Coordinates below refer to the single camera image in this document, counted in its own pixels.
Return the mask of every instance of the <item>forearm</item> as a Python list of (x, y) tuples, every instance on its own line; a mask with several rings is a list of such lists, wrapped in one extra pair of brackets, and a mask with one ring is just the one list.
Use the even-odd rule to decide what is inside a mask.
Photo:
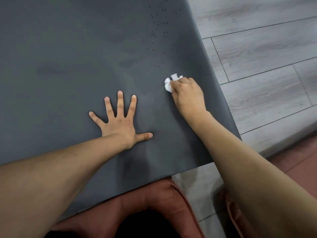
[(244, 214), (268, 237), (314, 237), (317, 201), (210, 114), (190, 124)]
[(0, 236), (42, 237), (94, 173), (124, 150), (117, 136), (0, 166)]

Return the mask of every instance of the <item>black pants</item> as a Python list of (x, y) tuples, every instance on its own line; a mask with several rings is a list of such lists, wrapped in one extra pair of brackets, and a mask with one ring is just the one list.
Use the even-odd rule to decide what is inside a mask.
[[(172, 225), (159, 212), (144, 210), (130, 215), (118, 227), (115, 238), (171, 237), (180, 238)], [(80, 238), (73, 232), (50, 231), (45, 238)]]

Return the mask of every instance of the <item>person's left hand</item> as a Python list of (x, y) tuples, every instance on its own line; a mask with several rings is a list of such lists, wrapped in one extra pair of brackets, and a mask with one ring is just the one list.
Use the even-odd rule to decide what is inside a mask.
[(110, 98), (105, 97), (106, 111), (108, 116), (108, 123), (105, 123), (98, 118), (94, 112), (89, 112), (92, 120), (101, 128), (102, 136), (116, 135), (119, 136), (120, 141), (124, 142), (125, 149), (132, 148), (137, 142), (149, 140), (153, 137), (152, 133), (136, 134), (133, 126), (133, 117), (137, 104), (137, 97), (135, 95), (131, 98), (131, 103), (127, 116), (123, 114), (123, 92), (118, 92), (118, 106), (117, 116), (114, 116)]

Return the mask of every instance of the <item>white cloth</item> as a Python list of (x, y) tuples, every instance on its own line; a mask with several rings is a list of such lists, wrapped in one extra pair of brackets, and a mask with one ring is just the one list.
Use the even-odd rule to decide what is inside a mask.
[[(172, 80), (173, 81), (177, 81), (177, 80), (179, 80), (180, 78), (182, 78), (183, 76), (177, 76), (177, 74), (173, 74), (173, 75), (171, 75), (171, 78), (172, 78)], [(165, 81), (164, 81), (164, 85), (165, 85), (165, 90), (166, 91), (168, 91), (168, 92), (170, 92), (170, 93), (172, 93), (173, 92), (173, 88), (171, 87), (171, 85), (170, 85), (170, 78), (167, 78), (167, 79), (165, 79)]]

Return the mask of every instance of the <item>table surface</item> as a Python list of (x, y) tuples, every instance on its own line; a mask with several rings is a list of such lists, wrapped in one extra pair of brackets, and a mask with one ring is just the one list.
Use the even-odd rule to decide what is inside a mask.
[(101, 136), (104, 97), (138, 97), (134, 125), (153, 138), (107, 162), (68, 208), (78, 211), (212, 158), (164, 80), (194, 77), (207, 109), (236, 136), (187, 0), (1, 0), (0, 163)]

